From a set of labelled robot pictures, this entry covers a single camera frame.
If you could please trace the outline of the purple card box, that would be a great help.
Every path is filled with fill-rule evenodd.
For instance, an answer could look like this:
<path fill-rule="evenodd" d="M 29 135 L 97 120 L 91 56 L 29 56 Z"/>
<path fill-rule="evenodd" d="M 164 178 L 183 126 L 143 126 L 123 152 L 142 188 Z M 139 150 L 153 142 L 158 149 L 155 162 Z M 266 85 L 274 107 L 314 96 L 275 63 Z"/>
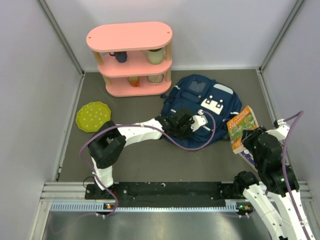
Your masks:
<path fill-rule="evenodd" d="M 245 149 L 242 152 L 239 153 L 239 155 L 248 163 L 248 165 L 255 171 L 258 172 L 258 170 L 255 167 L 255 161 L 253 158 L 252 153 Z"/>

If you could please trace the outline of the navy blue student backpack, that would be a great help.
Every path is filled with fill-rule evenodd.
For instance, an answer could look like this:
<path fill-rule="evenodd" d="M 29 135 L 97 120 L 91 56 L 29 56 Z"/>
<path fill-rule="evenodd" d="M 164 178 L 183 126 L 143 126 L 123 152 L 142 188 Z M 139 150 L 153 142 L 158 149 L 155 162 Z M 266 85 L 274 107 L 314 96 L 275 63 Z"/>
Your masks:
<path fill-rule="evenodd" d="M 205 114 L 208 120 L 205 126 L 200 127 L 187 139 L 173 138 L 177 144 L 188 149 L 223 139 L 228 133 L 227 122 L 242 109 L 242 102 L 232 88 L 199 74 L 183 77 L 169 94 L 161 94 L 160 97 L 164 99 L 164 107 L 160 113 L 162 116 L 168 116 L 181 108 L 186 108 L 192 115 L 203 110 L 213 116 L 214 134 L 212 118 Z"/>

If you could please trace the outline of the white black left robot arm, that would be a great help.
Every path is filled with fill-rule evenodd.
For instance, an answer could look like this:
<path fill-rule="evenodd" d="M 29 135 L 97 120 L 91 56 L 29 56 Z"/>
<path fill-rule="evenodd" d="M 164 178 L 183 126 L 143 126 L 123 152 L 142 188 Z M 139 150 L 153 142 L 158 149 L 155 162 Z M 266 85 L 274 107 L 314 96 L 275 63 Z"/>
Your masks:
<path fill-rule="evenodd" d="M 171 138 L 183 140 L 193 134 L 195 122 L 195 117 L 184 108 L 168 116 L 157 116 L 128 126 L 106 122 L 98 133 L 113 129 L 101 135 L 95 134 L 95 139 L 88 145 L 97 194 L 105 199 L 113 194 L 113 164 L 125 147 L 147 140 L 159 140 L 164 133 Z"/>

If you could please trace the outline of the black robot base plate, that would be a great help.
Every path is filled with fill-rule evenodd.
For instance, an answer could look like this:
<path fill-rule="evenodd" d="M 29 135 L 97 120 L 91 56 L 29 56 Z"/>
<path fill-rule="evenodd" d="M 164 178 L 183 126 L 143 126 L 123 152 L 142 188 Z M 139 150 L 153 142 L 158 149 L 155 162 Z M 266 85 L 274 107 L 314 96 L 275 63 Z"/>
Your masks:
<path fill-rule="evenodd" d="M 232 183 L 220 181 L 207 182 L 118 182 L 108 193 L 100 190 L 96 183 L 88 184 L 86 200 L 113 200 L 118 206 L 154 208 L 196 208 L 225 207 L 227 202 L 245 203 L 240 193 L 235 193 Z"/>

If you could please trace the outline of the orange treehouse children's book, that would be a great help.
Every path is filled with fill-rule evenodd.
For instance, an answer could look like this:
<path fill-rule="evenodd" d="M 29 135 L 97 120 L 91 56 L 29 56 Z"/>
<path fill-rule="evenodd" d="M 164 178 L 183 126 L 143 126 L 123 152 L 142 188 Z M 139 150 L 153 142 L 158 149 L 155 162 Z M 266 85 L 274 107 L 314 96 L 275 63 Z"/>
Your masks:
<path fill-rule="evenodd" d="M 234 154 L 239 154 L 245 150 L 242 144 L 243 131 L 251 131 L 258 128 L 258 126 L 257 118 L 249 105 L 227 122 L 228 134 Z"/>

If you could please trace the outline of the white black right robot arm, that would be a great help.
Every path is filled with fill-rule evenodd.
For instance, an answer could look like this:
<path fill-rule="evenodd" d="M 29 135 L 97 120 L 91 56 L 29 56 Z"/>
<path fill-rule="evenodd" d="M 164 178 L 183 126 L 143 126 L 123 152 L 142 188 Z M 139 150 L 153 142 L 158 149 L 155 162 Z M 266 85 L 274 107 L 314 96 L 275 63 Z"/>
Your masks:
<path fill-rule="evenodd" d="M 252 152 L 259 177 L 240 172 L 234 178 L 233 192 L 249 200 L 273 240 L 313 240 L 315 235 L 302 207 L 299 183 L 283 160 L 281 141 L 289 133 L 287 125 L 243 131 L 241 142 Z"/>

